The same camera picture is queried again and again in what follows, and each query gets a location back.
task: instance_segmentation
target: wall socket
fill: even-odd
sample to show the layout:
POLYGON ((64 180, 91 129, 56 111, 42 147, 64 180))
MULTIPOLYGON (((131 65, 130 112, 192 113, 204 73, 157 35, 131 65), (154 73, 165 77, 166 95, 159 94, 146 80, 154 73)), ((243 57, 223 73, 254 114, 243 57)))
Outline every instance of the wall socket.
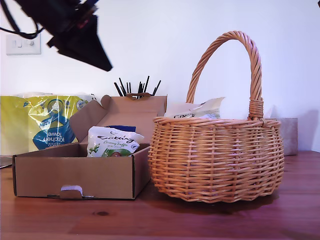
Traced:
POLYGON ((5 39, 6 54, 12 55, 40 55, 41 54, 41 34, 35 39, 25 39, 16 34, 7 34, 5 39))

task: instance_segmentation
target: wooden table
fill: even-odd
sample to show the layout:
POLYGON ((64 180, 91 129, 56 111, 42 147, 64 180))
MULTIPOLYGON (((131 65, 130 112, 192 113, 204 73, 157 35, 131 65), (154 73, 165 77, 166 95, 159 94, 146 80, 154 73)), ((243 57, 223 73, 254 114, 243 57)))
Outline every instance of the wooden table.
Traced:
POLYGON ((320 240, 320 153, 285 158, 280 188, 254 201, 206 204, 157 192, 136 200, 15 197, 1 170, 1 240, 320 240))

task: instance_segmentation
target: yellow packaging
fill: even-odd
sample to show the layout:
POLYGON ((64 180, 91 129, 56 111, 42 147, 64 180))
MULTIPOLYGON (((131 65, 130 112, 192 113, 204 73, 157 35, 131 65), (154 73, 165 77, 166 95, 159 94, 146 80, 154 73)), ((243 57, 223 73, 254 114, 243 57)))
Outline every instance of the yellow packaging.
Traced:
POLYGON ((76 142, 69 119, 87 103, 78 96, 1 96, 1 155, 76 142))

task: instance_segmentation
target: black cable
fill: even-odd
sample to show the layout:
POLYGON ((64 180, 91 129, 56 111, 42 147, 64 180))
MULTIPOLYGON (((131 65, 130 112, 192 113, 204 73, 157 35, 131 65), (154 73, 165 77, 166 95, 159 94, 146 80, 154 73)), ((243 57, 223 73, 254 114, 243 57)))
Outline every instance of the black cable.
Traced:
POLYGON ((7 33, 11 33, 11 34, 17 34, 17 35, 20 35, 21 37, 23 37, 25 39, 30 39, 30 40, 35 39, 37 37, 37 35, 44 30, 43 27, 41 29, 39 29, 38 24, 35 22, 35 20, 32 19, 33 23, 35 25, 35 28, 36 28, 36 32, 34 32, 34 33, 21 32, 19 27, 18 27, 18 25, 16 24, 14 18, 10 14, 10 11, 8 9, 8 6, 7 6, 6 2, 5 2, 5 0, 0 0, 0 4, 1 4, 2 8, 3 8, 3 12, 4 12, 6 18, 8 19, 8 22, 10 23, 10 25, 13 28, 14 31, 8 30, 8 29, 2 28, 2 27, 0 27, 0 30, 5 31, 7 33))

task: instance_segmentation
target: open cardboard box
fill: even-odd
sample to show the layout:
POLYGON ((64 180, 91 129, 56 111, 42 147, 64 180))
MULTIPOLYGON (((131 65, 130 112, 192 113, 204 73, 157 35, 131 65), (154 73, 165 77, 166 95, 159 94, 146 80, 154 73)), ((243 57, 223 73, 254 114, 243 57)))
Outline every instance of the open cardboard box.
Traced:
POLYGON ((78 143, 13 156, 13 188, 18 197, 135 199, 150 180, 148 151, 153 118, 166 112, 167 97, 137 100, 110 97, 91 101, 70 119, 78 143), (144 143, 133 156, 87 157, 92 126, 136 126, 144 143))

